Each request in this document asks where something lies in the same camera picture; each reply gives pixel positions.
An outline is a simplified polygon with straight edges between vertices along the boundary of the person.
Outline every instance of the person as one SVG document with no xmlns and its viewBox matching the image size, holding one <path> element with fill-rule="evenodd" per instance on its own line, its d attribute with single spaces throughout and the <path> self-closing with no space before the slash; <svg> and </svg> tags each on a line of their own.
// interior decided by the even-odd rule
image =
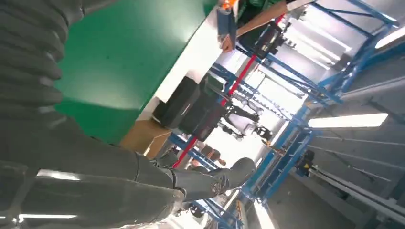
<svg viewBox="0 0 405 229">
<path fill-rule="evenodd" d="M 254 30 L 262 25 L 269 23 L 271 20 L 282 16 L 283 14 L 304 6 L 316 0 L 239 0 L 238 17 L 242 17 L 245 5 L 257 7 L 261 13 L 256 15 L 252 20 L 242 25 L 236 33 L 236 37 Z M 221 43 L 221 48 L 224 52 L 230 52 L 233 49 L 233 43 L 230 36 L 226 36 Z"/>
<path fill-rule="evenodd" d="M 207 158 L 211 159 L 213 162 L 218 161 L 219 164 L 222 166 L 226 166 L 226 162 L 221 159 L 221 153 L 210 147 L 209 145 L 205 145 L 203 149 L 201 150 L 201 154 L 205 155 Z M 198 167 L 200 166 L 200 163 L 197 160 L 193 160 L 191 162 L 193 167 Z"/>
</svg>

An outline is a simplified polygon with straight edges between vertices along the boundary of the red pole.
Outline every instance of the red pole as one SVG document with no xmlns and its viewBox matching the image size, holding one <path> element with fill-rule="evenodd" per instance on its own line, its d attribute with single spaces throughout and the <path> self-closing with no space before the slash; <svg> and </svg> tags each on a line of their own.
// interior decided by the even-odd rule
<svg viewBox="0 0 405 229">
<path fill-rule="evenodd" d="M 280 21 L 283 19 L 285 14 L 281 15 L 280 17 L 277 18 L 276 20 L 276 24 L 279 24 Z M 247 71 L 249 70 L 249 68 L 252 66 L 253 62 L 255 62 L 256 60 L 256 55 L 253 55 L 252 58 L 250 58 L 249 62 L 247 63 L 246 67 L 243 69 L 243 71 L 241 72 L 241 74 L 239 75 L 239 77 L 237 78 L 236 82 L 234 83 L 234 85 L 232 86 L 232 88 L 229 90 L 228 95 L 232 96 L 235 92 L 235 90 L 238 88 L 240 82 L 245 78 Z M 221 101 L 221 106 L 225 106 L 226 104 L 226 100 L 223 99 Z M 180 164 L 180 162 L 184 159 L 184 157 L 187 155 L 187 153 L 194 147 L 195 142 L 197 142 L 197 138 L 193 137 L 191 139 L 191 141 L 189 142 L 189 144 L 186 146 L 186 148 L 184 149 L 183 153 L 180 155 L 179 160 L 172 166 L 172 168 L 177 168 Z"/>
</svg>

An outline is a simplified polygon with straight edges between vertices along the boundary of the hand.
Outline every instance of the hand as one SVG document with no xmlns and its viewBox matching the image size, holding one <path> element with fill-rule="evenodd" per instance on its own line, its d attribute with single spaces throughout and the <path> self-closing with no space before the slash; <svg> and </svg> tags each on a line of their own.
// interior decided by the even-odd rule
<svg viewBox="0 0 405 229">
<path fill-rule="evenodd" d="M 229 37 L 229 35 L 227 35 L 222 41 L 221 49 L 223 50 L 223 52 L 230 52 L 234 49 L 234 44 L 232 43 L 231 37 Z"/>
</svg>

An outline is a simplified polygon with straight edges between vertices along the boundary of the ribbed flexible hose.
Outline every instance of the ribbed flexible hose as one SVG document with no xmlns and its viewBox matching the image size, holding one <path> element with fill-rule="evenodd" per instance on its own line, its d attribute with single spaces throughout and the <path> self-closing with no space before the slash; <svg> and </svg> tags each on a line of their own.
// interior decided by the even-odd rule
<svg viewBox="0 0 405 229">
<path fill-rule="evenodd" d="M 134 211 L 123 209 L 125 201 L 120 209 L 127 214 L 121 217 L 128 216 L 129 221 L 158 220 L 170 213 L 174 203 L 174 195 L 167 189 L 173 188 L 171 178 L 139 154 L 87 137 L 74 120 L 54 108 L 63 98 L 53 85 L 62 77 L 57 62 L 64 57 L 68 27 L 112 2 L 115 0 L 0 1 L 0 161 L 34 170 L 153 185 L 127 194 L 132 196 L 122 193 L 124 196 L 113 198 L 118 202 L 127 198 L 132 203 Z M 150 199 L 148 194 L 153 193 L 154 199 Z"/>
</svg>

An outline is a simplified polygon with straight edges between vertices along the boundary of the black device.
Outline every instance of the black device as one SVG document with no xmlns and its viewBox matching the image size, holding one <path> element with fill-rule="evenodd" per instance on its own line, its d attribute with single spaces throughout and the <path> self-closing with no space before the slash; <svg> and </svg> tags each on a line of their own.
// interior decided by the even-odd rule
<svg viewBox="0 0 405 229">
<path fill-rule="evenodd" d="M 226 114 L 226 108 L 217 103 L 217 96 L 202 92 L 195 105 L 180 122 L 179 129 L 205 141 Z"/>
<path fill-rule="evenodd" d="M 272 21 L 242 35 L 239 43 L 258 58 L 264 59 L 269 53 L 276 54 L 277 47 L 284 43 L 283 31 Z"/>
<path fill-rule="evenodd" d="M 160 101 L 153 116 L 160 124 L 169 129 L 176 129 L 200 96 L 199 85 L 187 76 L 171 95 L 167 103 Z"/>
</svg>

